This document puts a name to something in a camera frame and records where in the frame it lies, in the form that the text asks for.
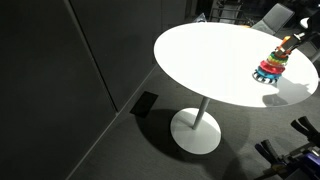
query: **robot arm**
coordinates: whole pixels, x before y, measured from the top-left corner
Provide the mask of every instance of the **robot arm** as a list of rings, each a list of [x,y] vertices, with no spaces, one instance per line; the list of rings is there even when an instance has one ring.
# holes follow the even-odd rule
[[[286,57],[290,55],[291,51],[295,48],[320,35],[320,11],[311,16],[307,23],[308,28],[304,32],[286,36],[283,39],[281,45],[275,50],[275,55],[277,57]]]
[[[274,84],[278,81],[285,70],[291,52],[320,35],[320,11],[311,16],[307,23],[308,29],[299,34],[286,36],[281,45],[276,47],[266,60],[261,61],[259,67],[252,74],[254,79],[265,84]]]

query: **metal stand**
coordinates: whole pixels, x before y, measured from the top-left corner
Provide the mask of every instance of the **metal stand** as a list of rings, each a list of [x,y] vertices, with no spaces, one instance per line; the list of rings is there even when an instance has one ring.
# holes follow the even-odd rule
[[[187,152],[207,154],[220,143],[220,127],[216,120],[205,112],[209,101],[209,98],[203,97],[200,109],[183,109],[172,118],[172,137]]]

